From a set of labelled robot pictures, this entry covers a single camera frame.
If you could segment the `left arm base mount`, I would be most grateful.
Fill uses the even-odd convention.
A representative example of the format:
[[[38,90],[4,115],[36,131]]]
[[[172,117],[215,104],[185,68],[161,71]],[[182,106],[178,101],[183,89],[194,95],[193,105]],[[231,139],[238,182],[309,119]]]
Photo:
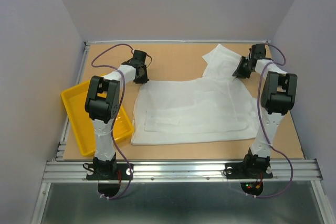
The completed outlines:
[[[84,163],[83,169],[87,172],[86,180],[97,182],[97,191],[100,198],[116,200],[124,196],[133,180],[134,165],[132,163],[117,163],[112,170],[99,171],[93,163]]]

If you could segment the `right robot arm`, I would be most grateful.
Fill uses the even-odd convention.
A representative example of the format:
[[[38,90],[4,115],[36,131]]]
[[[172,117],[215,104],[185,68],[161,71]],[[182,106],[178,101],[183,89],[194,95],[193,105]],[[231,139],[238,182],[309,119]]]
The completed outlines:
[[[240,163],[229,165],[226,170],[233,178],[254,178],[258,175],[271,176],[270,156],[279,124],[293,108],[296,99],[298,76],[287,73],[266,57],[266,46],[254,44],[247,57],[241,57],[233,77],[249,78],[253,72],[260,74],[257,94],[259,129],[254,142]]]

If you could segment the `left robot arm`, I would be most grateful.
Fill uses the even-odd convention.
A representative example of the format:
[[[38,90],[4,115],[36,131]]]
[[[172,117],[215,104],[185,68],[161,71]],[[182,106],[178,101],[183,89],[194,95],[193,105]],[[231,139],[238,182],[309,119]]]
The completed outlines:
[[[113,127],[129,82],[148,82],[146,58],[150,56],[140,50],[133,50],[131,59],[119,67],[112,67],[105,76],[93,76],[89,83],[85,111],[94,128],[96,151],[92,166],[85,166],[90,176],[113,178],[117,173],[116,151],[113,141]]]

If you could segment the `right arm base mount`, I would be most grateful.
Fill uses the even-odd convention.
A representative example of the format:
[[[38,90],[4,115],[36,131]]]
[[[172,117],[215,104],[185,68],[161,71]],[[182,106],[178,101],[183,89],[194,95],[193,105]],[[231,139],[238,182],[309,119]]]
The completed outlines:
[[[260,196],[263,192],[264,179],[273,178],[269,166],[265,168],[245,162],[227,163],[223,174],[227,179],[240,179],[243,192],[253,196]]]

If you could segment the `white long sleeve shirt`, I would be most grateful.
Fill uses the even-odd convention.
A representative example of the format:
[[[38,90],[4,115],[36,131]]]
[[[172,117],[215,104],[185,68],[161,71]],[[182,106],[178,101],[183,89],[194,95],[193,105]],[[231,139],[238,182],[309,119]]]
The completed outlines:
[[[132,145],[169,145],[255,138],[257,101],[232,77],[240,55],[217,45],[203,59],[202,77],[149,81],[140,88]]]

